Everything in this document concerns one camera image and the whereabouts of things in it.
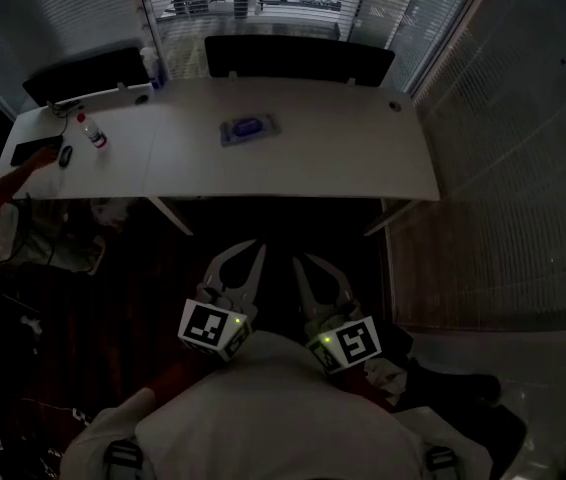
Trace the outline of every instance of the desk leg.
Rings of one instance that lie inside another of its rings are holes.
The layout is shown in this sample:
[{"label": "desk leg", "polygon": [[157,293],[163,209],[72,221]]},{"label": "desk leg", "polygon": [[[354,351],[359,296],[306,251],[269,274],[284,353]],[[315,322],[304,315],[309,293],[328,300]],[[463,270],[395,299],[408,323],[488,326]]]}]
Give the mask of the desk leg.
[{"label": "desk leg", "polygon": [[364,230],[363,236],[370,236],[383,229],[392,221],[403,215],[406,211],[413,208],[418,201],[390,201],[385,199],[383,202],[383,213],[372,221]]},{"label": "desk leg", "polygon": [[161,211],[163,215],[170,219],[170,222],[172,222],[172,224],[183,231],[183,233],[185,233],[187,236],[194,235],[186,220],[176,209],[176,205],[174,203],[172,203],[168,199],[162,199],[160,197],[148,197],[148,199]]}]

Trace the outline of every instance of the bottle with red cap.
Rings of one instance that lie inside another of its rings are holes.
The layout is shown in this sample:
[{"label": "bottle with red cap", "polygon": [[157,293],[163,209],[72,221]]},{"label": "bottle with red cap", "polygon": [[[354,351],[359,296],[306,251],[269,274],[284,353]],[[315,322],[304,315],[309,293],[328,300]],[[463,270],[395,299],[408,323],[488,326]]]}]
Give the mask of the bottle with red cap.
[{"label": "bottle with red cap", "polygon": [[105,144],[107,144],[107,137],[93,119],[90,119],[85,114],[81,113],[76,116],[76,120],[81,126],[81,131],[88,139],[90,139],[90,142],[94,145],[94,147],[102,148]]}]

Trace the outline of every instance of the sleeve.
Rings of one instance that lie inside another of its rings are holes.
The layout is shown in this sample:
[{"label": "sleeve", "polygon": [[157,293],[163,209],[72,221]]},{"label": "sleeve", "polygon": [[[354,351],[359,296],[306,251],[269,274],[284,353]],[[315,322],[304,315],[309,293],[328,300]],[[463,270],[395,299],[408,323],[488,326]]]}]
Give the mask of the sleeve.
[{"label": "sleeve", "polygon": [[143,388],[115,409],[104,409],[72,441],[61,460],[61,480],[101,480],[110,443],[134,435],[136,425],[155,409],[154,392]]}]

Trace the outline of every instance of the bottle label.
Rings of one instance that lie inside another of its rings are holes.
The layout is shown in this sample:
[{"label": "bottle label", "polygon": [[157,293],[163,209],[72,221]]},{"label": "bottle label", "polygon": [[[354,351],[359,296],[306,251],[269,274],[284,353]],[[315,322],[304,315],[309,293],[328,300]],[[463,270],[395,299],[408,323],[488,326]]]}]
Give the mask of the bottle label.
[{"label": "bottle label", "polygon": [[105,144],[107,144],[107,137],[103,132],[98,132],[90,136],[90,141],[97,148],[102,148]]}]

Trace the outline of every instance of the dark floor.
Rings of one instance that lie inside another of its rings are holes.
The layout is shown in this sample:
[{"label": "dark floor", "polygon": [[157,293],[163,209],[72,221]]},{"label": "dark floor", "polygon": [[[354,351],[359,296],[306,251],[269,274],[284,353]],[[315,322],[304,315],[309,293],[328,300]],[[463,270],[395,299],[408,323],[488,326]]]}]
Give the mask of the dark floor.
[{"label": "dark floor", "polygon": [[210,259],[242,240],[269,244],[257,327],[285,333],[296,321],[290,318],[298,314],[290,262],[295,250],[341,268],[364,310],[382,313],[382,234],[361,234],[380,213],[378,201],[228,198],[180,202],[179,209],[194,237],[140,201],[124,232],[108,239],[94,277],[42,266],[19,269],[20,298],[41,312],[43,334],[35,359],[11,366],[1,379],[5,447],[37,438],[64,450],[81,431],[70,411],[22,398],[95,415],[178,361],[185,299],[195,295]]}]

